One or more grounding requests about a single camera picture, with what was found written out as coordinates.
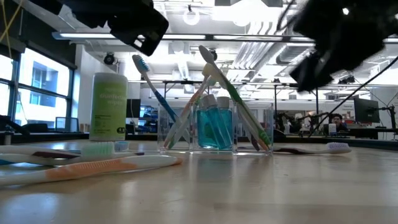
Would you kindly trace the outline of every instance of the white cap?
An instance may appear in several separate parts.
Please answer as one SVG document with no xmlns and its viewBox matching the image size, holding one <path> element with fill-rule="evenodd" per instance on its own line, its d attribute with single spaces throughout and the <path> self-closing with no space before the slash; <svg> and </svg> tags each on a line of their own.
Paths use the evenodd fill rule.
<svg viewBox="0 0 398 224">
<path fill-rule="evenodd" d="M 209 108 L 214 105 L 217 106 L 217 101 L 213 94 L 203 97 L 201 103 L 203 103 L 204 108 Z"/>
<path fill-rule="evenodd" d="M 229 97 L 228 96 L 217 97 L 217 105 L 219 108 L 229 108 Z"/>
</svg>

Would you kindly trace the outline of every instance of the cable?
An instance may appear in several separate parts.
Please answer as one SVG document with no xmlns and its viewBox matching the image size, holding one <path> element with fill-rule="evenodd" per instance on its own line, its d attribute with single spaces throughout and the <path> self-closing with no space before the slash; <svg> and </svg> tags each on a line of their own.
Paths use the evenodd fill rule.
<svg viewBox="0 0 398 224">
<path fill-rule="evenodd" d="M 387 106 L 390 105 L 390 103 L 394 100 L 394 98 L 398 95 L 398 92 L 391 98 L 391 100 L 388 102 Z"/>
<path fill-rule="evenodd" d="M 11 19 L 10 19 L 10 23 L 8 23 L 8 25 L 7 25 L 7 27 L 6 27 L 6 29 L 4 30 L 4 32 L 1 34 L 1 37 L 0 37 L 0 42 L 2 42 L 2 40 L 3 40 L 3 38 L 4 38 L 4 36 L 8 33 L 8 30 L 10 29 L 10 27 L 11 27 L 11 25 L 12 25 L 12 23 L 14 22 L 14 19 L 15 19 L 15 17 L 17 16 L 17 14 L 18 14 L 18 12 L 19 12 L 19 9 L 21 8 L 21 6 L 22 6 L 22 2 L 23 2 L 24 0 L 21 0 L 20 2 L 19 2 L 19 4 L 18 4 L 18 8 L 15 10 L 15 13 L 14 13 L 14 15 L 12 15 L 12 17 L 11 17 Z"/>
<path fill-rule="evenodd" d="M 291 1 L 289 2 L 289 4 L 287 5 L 285 11 L 282 12 L 282 14 L 279 16 L 279 18 L 278 18 L 278 23 L 277 23 L 277 25 L 276 25 L 276 31 L 280 31 L 280 30 L 282 30 L 282 29 L 285 29 L 286 27 L 288 27 L 289 25 L 291 25 L 292 22 L 294 22 L 294 21 L 296 20 L 297 16 L 294 15 L 291 19 L 289 19 L 289 20 L 286 22 L 286 25 L 285 25 L 285 26 L 281 27 L 281 25 L 282 25 L 282 20 L 284 19 L 284 17 L 285 17 L 286 14 L 287 14 L 287 11 L 290 9 L 290 7 L 292 7 L 292 5 L 293 5 L 294 2 L 295 2 L 295 0 L 291 0 Z"/>
<path fill-rule="evenodd" d="M 371 79 L 369 79 L 368 81 L 366 81 L 365 83 L 363 83 L 360 87 L 358 87 L 354 92 L 352 92 L 352 94 L 348 95 L 341 103 L 339 103 L 331 112 L 330 114 L 333 114 L 333 112 L 335 112 L 337 110 L 337 108 L 339 108 L 343 103 L 345 103 L 350 97 L 352 97 L 353 95 L 355 95 L 355 93 L 357 91 L 359 91 L 360 89 L 362 89 L 362 87 L 366 86 L 367 84 L 369 84 L 371 81 L 373 81 L 375 78 L 377 78 L 379 75 L 383 74 L 387 69 L 389 69 L 393 64 L 395 64 L 398 61 L 398 56 L 392 61 L 390 62 L 389 65 L 387 65 L 385 68 L 383 68 L 377 75 L 373 76 Z M 314 128 L 310 135 L 308 136 L 308 138 L 310 138 L 313 133 L 319 128 L 320 124 L 322 124 L 327 117 L 324 117 L 316 126 L 316 128 Z"/>
<path fill-rule="evenodd" d="M 2 0 L 2 18 L 4 19 L 4 26 L 7 27 L 6 3 L 4 1 L 5 0 Z M 8 54 L 10 55 L 10 58 L 12 58 L 10 38 L 9 38 L 9 35 L 8 35 L 8 30 L 6 30 L 6 38 L 7 38 L 7 45 L 8 45 Z"/>
<path fill-rule="evenodd" d="M 355 81 L 357 82 L 357 83 L 359 83 L 360 85 L 362 85 L 362 83 L 360 83 L 356 78 L 354 78 L 355 79 Z M 375 94 L 373 94 L 368 88 L 366 88 L 365 86 L 363 87 L 365 90 L 367 90 L 369 93 L 370 93 L 370 95 L 372 95 L 372 96 L 374 96 L 376 99 L 378 99 L 382 104 L 384 104 L 384 106 L 388 106 L 385 102 L 383 102 L 382 100 L 380 100 L 380 98 L 378 98 Z"/>
</svg>

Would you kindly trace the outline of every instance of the light fixture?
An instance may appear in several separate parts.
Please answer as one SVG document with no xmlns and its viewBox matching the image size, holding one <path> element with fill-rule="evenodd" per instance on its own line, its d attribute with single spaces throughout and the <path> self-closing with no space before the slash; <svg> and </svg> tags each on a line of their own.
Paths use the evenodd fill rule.
<svg viewBox="0 0 398 224">
<path fill-rule="evenodd" d="M 115 39 L 112 34 L 95 34 L 95 33 L 60 33 L 65 39 Z"/>
<path fill-rule="evenodd" d="M 61 33 L 53 32 L 56 40 L 117 40 L 112 34 L 105 33 Z M 213 35 L 213 34 L 165 34 L 162 40 L 207 40 L 233 42 L 285 42 L 288 44 L 304 44 L 312 46 L 314 41 L 306 37 L 289 37 L 281 35 Z M 398 44 L 397 37 L 384 39 L 385 44 Z"/>
<path fill-rule="evenodd" d="M 194 13 L 195 15 L 193 16 L 192 19 L 189 19 L 188 13 Z M 188 10 L 184 12 L 184 14 L 182 15 L 182 19 L 186 24 L 194 26 L 198 24 L 200 20 L 200 14 L 197 10 L 192 10 L 191 5 L 188 5 Z"/>
<path fill-rule="evenodd" d="M 344 15 L 348 15 L 348 14 L 349 14 L 349 10 L 348 10 L 347 8 L 344 8 L 344 9 L 343 9 L 343 14 L 344 14 Z"/>
<path fill-rule="evenodd" d="M 61 33 L 53 32 L 52 36 L 57 40 L 73 40 L 73 39 L 104 39 L 104 40 L 117 40 L 112 34 L 104 33 Z M 206 35 L 204 34 L 165 34 L 163 40 L 205 40 Z"/>
<path fill-rule="evenodd" d="M 163 40 L 204 40 L 206 35 L 165 34 Z"/>
</svg>

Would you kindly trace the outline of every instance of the table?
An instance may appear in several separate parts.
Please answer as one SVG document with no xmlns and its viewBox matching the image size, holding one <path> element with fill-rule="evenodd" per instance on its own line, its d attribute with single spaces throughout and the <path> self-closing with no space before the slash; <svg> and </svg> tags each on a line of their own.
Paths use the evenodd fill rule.
<svg viewBox="0 0 398 224">
<path fill-rule="evenodd" d="M 394 133 L 396 131 L 392 128 L 350 128 L 349 135 L 356 138 L 379 139 L 379 133 Z"/>
<path fill-rule="evenodd" d="M 76 149 L 85 142 L 36 145 Z M 135 141 L 131 148 L 153 153 L 156 142 Z M 184 158 L 181 166 L 0 187 L 0 223 L 398 222 L 398 154 L 392 151 L 353 148 L 342 156 L 178 156 Z M 0 175 L 35 169 L 44 167 L 0 167 Z"/>
</svg>

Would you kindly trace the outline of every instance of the blue toothbrush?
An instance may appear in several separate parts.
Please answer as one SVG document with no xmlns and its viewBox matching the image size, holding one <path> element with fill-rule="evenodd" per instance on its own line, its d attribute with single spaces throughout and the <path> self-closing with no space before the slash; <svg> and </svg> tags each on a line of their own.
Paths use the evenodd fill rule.
<svg viewBox="0 0 398 224">
<path fill-rule="evenodd" d="M 150 79 L 148 77 L 147 72 L 149 71 L 148 65 L 145 63 L 144 59 L 140 55 L 133 55 L 132 60 L 134 61 L 134 64 L 136 65 L 138 72 L 141 73 L 141 75 L 144 77 L 145 81 L 148 83 L 149 88 L 154 92 L 157 100 L 159 103 L 164 107 L 164 109 L 167 111 L 171 119 L 177 124 L 177 126 L 181 126 L 182 123 L 180 121 L 180 118 L 177 116 L 177 114 L 174 112 L 174 110 L 170 107 L 170 105 L 167 103 L 166 99 L 156 90 L 155 86 L 150 82 Z M 190 135 L 188 131 L 185 131 L 184 134 L 182 135 L 183 138 L 186 140 L 186 142 L 190 142 Z"/>
</svg>

